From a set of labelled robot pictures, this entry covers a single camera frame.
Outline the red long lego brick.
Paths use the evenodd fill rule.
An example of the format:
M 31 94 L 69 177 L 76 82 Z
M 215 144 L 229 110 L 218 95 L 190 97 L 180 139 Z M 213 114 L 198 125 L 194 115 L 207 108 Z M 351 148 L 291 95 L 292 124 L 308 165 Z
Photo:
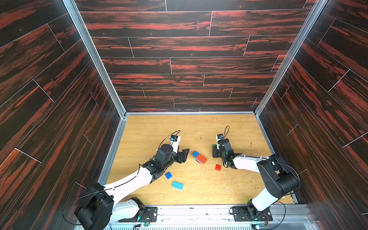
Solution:
M 199 154 L 196 158 L 198 158 L 202 162 L 202 164 L 207 161 L 207 159 L 204 156 L 202 156 L 201 154 Z

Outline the light blue lego front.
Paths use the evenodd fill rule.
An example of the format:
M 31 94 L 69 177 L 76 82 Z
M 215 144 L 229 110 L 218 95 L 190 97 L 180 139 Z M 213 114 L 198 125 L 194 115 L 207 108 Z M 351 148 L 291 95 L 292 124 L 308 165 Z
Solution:
M 172 187 L 175 188 L 175 189 L 183 190 L 184 184 L 173 181 L 172 182 Z

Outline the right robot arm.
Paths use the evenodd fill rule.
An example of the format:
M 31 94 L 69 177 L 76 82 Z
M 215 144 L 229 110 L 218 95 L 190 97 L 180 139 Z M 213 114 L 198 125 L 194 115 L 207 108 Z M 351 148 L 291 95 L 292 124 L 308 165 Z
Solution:
M 212 146 L 214 158 L 221 158 L 224 167 L 259 173 L 265 188 L 247 203 L 246 214 L 251 220 L 263 215 L 271 205 L 301 185 L 296 171 L 277 154 L 254 157 L 235 153 L 230 141 L 222 134 Z

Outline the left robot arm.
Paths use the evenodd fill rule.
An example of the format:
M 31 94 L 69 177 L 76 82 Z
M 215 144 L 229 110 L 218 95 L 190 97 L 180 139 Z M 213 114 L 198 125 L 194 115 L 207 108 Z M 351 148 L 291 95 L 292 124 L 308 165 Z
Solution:
M 143 221 L 145 206 L 138 198 L 121 200 L 159 179 L 173 163 L 186 162 L 189 152 L 189 149 L 179 151 L 178 147 L 164 144 L 136 172 L 112 184 L 92 185 L 74 212 L 79 223 L 86 230 L 103 230 L 115 221 Z

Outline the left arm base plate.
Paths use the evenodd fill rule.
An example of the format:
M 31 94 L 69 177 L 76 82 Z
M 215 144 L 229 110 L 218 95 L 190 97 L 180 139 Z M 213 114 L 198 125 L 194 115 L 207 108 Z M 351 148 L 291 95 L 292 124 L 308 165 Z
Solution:
M 140 208 L 137 214 L 133 218 L 121 219 L 118 222 L 128 223 L 128 222 L 144 222 L 151 223 L 157 221 L 158 208 L 153 206 L 144 206 Z

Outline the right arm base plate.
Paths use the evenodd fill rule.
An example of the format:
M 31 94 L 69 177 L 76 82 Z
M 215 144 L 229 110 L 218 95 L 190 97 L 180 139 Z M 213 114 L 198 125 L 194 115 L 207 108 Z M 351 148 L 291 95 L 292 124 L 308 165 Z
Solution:
M 233 206 L 230 208 L 229 213 L 234 216 L 235 221 L 270 222 L 273 220 L 270 208 L 258 211 L 253 206 Z

